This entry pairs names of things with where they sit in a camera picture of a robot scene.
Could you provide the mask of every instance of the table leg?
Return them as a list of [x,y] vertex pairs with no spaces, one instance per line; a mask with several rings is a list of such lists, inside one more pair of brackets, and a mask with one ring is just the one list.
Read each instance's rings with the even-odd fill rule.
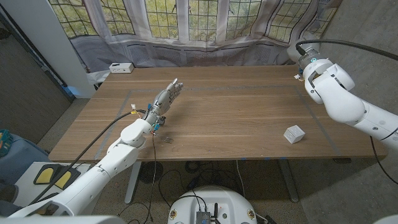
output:
[[130,204],[132,202],[132,196],[134,193],[134,189],[136,188],[140,168],[141,168],[141,161],[136,161],[132,165],[129,185],[127,187],[126,196],[124,198],[124,203],[126,204]]
[[296,186],[294,184],[292,172],[289,167],[289,162],[287,159],[279,159],[278,160],[280,171],[282,171],[282,175],[284,176],[284,180],[286,183],[287,191],[289,192],[290,200],[294,203],[299,202],[299,195],[296,190]]

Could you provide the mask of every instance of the window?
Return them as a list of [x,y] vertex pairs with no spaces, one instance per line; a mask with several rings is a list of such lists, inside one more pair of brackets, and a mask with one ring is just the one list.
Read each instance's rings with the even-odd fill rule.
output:
[[311,0],[285,0],[272,21],[268,37],[289,42],[293,27],[299,22],[310,3]]
[[218,0],[190,0],[189,39],[216,41]]
[[82,0],[49,0],[49,2],[69,38],[97,35]]
[[178,39],[175,0],[145,0],[145,4],[152,36]]
[[230,0],[226,40],[250,34],[254,21],[257,19],[261,0]]
[[123,0],[101,0],[111,34],[135,34]]

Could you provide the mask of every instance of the white device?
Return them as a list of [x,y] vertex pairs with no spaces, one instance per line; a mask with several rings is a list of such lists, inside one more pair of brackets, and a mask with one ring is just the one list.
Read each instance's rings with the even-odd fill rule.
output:
[[285,131],[285,138],[291,143],[296,143],[304,137],[304,132],[297,125],[291,126]]
[[[201,197],[206,206],[201,199],[197,200],[195,195]],[[256,214],[250,202],[226,187],[215,185],[199,187],[193,192],[183,194],[180,198],[172,204],[168,224],[213,222],[257,224]]]
[[109,69],[112,73],[131,73],[134,66],[132,63],[112,63]]

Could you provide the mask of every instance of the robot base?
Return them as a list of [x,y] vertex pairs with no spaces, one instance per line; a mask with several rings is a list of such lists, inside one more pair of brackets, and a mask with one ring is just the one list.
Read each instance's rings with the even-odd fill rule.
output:
[[[171,207],[168,224],[210,224],[215,223],[236,223],[236,224],[255,224],[257,223],[253,206],[240,194],[233,190],[221,186],[203,186],[194,189],[195,194],[206,202],[207,212],[205,212],[205,204],[200,198],[185,197],[177,200]],[[189,191],[183,194],[195,194]],[[215,204],[217,203],[217,217],[214,217]]]

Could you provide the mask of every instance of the blue object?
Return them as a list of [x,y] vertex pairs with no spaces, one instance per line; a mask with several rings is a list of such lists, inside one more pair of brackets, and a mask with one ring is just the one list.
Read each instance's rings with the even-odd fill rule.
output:
[[33,162],[51,162],[49,155],[31,141],[10,134],[14,141],[8,154],[0,158],[0,180],[15,184]]
[[8,133],[8,130],[0,130],[0,157],[7,155],[10,151],[12,144],[12,136]]

